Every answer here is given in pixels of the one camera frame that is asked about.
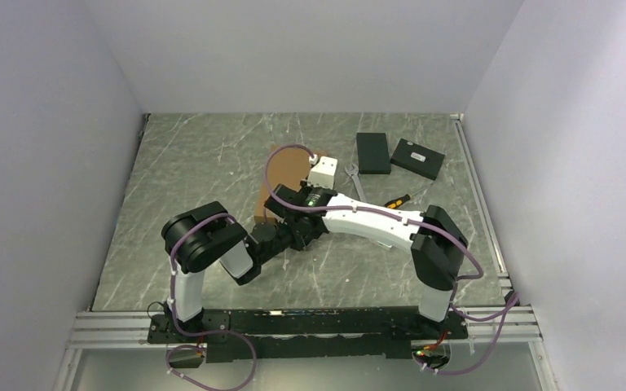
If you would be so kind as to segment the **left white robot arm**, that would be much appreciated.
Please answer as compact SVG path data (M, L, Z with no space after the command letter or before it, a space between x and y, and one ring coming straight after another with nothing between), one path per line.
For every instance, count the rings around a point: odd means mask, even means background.
M202 328L205 272L215 262L239 285L260 275L262 266L294 242L283 224L259 223L251 233L218 201L171 218L161 237L173 267L168 299L169 330L182 342L195 340Z

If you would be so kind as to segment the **brown cardboard express box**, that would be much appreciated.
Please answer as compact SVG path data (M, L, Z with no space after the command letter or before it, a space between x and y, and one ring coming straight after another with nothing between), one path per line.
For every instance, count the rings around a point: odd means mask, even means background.
M310 172L310 154L301 148L289 147L278 152L271 160L267 168L268 183L272 189L279 184L295 191L299 190L300 182ZM253 219L256 223L273 222L277 215L270 209L265 209L265 202L270 196L264 181L264 169L258 170L260 180L259 193L253 209Z

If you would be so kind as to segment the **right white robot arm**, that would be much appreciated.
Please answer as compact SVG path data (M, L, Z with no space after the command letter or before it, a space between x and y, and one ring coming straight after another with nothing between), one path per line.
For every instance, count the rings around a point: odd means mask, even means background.
M465 258L473 261L474 256L444 209L435 205L424 212L388 209L322 187L295 191L279 185L268 192L268 209L290 227L304 225L296 239L323 233L357 235L409 253L422 284L417 329L427 338L447 329L459 270Z

